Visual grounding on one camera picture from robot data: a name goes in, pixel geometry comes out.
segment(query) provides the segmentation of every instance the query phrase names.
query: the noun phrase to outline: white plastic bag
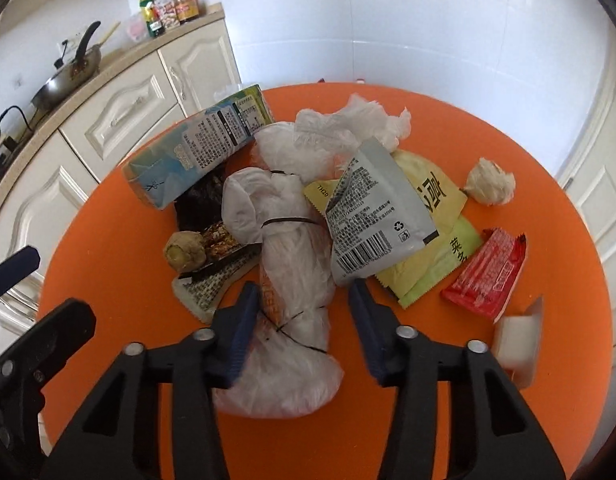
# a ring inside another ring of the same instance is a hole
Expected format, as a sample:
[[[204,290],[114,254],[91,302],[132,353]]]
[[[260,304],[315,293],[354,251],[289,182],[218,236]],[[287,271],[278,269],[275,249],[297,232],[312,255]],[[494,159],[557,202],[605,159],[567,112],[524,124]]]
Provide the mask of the white plastic bag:
[[[245,168],[226,179],[221,215],[242,244],[262,242],[265,316],[260,317],[242,375],[216,390],[224,412],[264,418],[307,415],[329,402],[343,371],[326,352],[328,311],[335,292],[327,231],[315,219],[299,176]]]
[[[338,178],[361,143],[375,137],[390,153],[410,134],[410,113],[389,116],[376,101],[353,94],[334,114],[301,110],[295,123],[274,123],[255,134],[267,167],[298,174],[304,184]]]
[[[515,186],[515,175],[482,157],[470,170],[464,190],[480,204],[500,205],[512,200]]]

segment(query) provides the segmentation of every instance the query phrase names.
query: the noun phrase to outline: red wrapper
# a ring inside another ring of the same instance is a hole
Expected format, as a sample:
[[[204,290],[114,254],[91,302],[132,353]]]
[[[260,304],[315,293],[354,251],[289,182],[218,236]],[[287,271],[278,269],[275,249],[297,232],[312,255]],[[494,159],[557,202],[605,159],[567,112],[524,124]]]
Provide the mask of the red wrapper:
[[[497,322],[524,266],[526,236],[513,238],[499,228],[491,233],[456,282],[441,291],[441,296]]]

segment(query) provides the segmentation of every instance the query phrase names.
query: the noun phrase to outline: white door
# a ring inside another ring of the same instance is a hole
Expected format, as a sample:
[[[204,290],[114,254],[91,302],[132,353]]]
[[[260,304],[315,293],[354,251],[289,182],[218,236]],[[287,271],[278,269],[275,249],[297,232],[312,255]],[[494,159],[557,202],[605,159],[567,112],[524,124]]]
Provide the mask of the white door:
[[[566,193],[581,214],[604,267],[613,309],[616,365],[616,49],[592,114],[591,133],[579,160],[563,174]]]
[[[31,245],[39,251],[41,264],[3,298],[14,308],[38,304],[50,258],[96,186],[96,180],[58,132],[16,181],[0,209],[0,262]]]
[[[159,56],[186,117],[214,105],[214,92],[241,82],[223,20],[166,44]]]
[[[0,355],[33,324],[27,312],[16,311],[0,299]]]
[[[155,52],[96,92],[59,130],[100,182],[176,104]]]

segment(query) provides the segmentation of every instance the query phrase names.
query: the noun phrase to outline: white cabinet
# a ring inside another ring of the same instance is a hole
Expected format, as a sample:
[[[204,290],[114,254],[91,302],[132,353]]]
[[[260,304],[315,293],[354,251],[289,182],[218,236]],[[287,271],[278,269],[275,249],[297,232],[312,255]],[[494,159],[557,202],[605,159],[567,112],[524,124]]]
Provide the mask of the white cabinet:
[[[214,105],[214,92],[241,82],[223,20],[166,44],[159,56],[186,116]]]
[[[31,318],[13,310],[0,300],[0,355],[33,324]]]
[[[63,233],[97,182],[55,133],[37,152],[0,209],[0,263],[26,245],[37,248],[41,264],[4,299],[35,304]]]
[[[112,79],[59,129],[100,182],[176,104],[154,52]]]

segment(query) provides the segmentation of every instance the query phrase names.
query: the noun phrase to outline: metal screw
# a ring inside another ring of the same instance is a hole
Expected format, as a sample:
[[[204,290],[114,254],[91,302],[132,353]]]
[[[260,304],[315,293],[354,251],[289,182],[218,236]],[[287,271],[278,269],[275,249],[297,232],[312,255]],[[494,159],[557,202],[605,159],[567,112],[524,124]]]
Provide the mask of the metal screw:
[[[192,334],[192,337],[197,341],[209,341],[214,339],[214,330],[211,328],[200,328]]]
[[[12,361],[8,360],[3,363],[3,366],[1,367],[1,373],[4,375],[4,377],[9,377],[10,375],[12,375],[13,371],[14,363]]]
[[[419,335],[419,332],[417,332],[410,325],[399,325],[396,332],[402,339],[414,339]]]
[[[141,343],[129,343],[123,349],[123,353],[126,355],[135,356],[142,353],[145,349],[145,346],[143,346]]]
[[[0,439],[6,449],[10,447],[10,433],[5,426],[0,427]]]
[[[483,354],[488,351],[488,345],[478,339],[468,341],[468,349],[475,354]]]

